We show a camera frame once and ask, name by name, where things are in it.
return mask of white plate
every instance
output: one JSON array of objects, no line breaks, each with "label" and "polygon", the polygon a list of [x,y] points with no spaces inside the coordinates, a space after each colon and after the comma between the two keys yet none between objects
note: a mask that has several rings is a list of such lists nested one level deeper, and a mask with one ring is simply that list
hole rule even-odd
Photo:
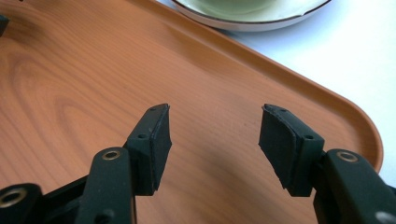
[{"label": "white plate", "polygon": [[313,15],[331,0],[275,0],[262,10],[245,14],[215,13],[197,4],[200,0],[172,0],[177,10],[191,19],[223,30],[259,32],[275,30]]}]

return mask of screw hole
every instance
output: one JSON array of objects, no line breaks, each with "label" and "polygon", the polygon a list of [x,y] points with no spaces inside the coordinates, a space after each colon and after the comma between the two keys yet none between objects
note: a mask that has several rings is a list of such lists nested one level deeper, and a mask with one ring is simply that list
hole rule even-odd
[{"label": "screw hole", "polygon": [[147,138],[148,136],[145,133],[141,133],[137,137],[138,138]]},{"label": "screw hole", "polygon": [[110,223],[110,221],[113,217],[114,217],[113,210],[107,209],[103,213],[96,215],[94,223],[95,224],[107,224],[107,223]]},{"label": "screw hole", "polygon": [[102,159],[106,161],[112,161],[118,158],[119,156],[120,156],[120,152],[117,150],[108,151],[107,153],[103,154]]},{"label": "screw hole", "polygon": [[340,158],[343,161],[349,161],[349,162],[356,162],[359,159],[353,155],[352,153],[345,152],[345,151],[339,151],[337,152],[337,157]]},{"label": "screw hole", "polygon": [[0,196],[0,208],[7,208],[19,203],[26,197],[26,189],[11,189]]}]

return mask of black plastic bracket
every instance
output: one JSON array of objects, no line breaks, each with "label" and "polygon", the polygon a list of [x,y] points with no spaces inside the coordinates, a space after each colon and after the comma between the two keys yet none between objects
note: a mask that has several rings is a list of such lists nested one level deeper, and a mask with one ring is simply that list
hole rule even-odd
[{"label": "black plastic bracket", "polygon": [[135,196],[158,189],[172,146],[169,105],[156,105],[137,123],[124,147],[98,152],[90,173],[46,195],[35,184],[0,190],[0,222],[136,223]]},{"label": "black plastic bracket", "polygon": [[6,30],[8,22],[9,19],[7,17],[0,15],[0,36],[2,36]]},{"label": "black plastic bracket", "polygon": [[260,147],[291,196],[317,191],[318,223],[396,223],[396,196],[363,156],[323,151],[324,140],[288,110],[265,105]]}]

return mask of wooden tray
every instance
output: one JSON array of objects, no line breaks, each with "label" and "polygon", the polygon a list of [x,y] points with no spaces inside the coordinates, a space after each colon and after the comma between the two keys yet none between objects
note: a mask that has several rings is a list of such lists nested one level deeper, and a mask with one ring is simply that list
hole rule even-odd
[{"label": "wooden tray", "polygon": [[140,223],[315,223],[312,198],[291,198],[258,146],[265,103],[381,166],[355,105],[157,2],[0,2],[0,188],[86,175],[161,103],[174,144],[160,190],[137,198]]}]

